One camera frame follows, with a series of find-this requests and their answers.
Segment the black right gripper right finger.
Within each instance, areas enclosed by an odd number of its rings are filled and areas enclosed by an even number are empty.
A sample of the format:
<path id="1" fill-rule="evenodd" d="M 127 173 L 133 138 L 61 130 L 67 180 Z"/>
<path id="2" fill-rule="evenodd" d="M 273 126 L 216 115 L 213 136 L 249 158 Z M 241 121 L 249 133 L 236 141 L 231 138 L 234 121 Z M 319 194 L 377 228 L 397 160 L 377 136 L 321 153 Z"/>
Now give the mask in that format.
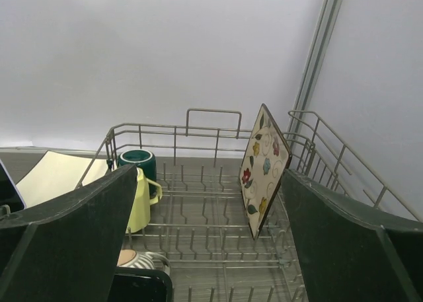
<path id="1" fill-rule="evenodd" d="M 334 192 L 296 170 L 282 194 L 310 301 L 421 301 L 422 223 Z"/>

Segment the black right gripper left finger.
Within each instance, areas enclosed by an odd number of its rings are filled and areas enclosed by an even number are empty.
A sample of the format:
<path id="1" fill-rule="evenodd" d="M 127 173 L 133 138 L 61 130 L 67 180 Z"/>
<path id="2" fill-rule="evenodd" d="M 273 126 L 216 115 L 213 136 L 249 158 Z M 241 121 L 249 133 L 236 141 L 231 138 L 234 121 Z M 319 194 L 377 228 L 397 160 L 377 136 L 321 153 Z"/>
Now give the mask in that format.
<path id="1" fill-rule="evenodd" d="M 1 218 L 2 301 L 106 301 L 137 188 L 123 166 Z"/>

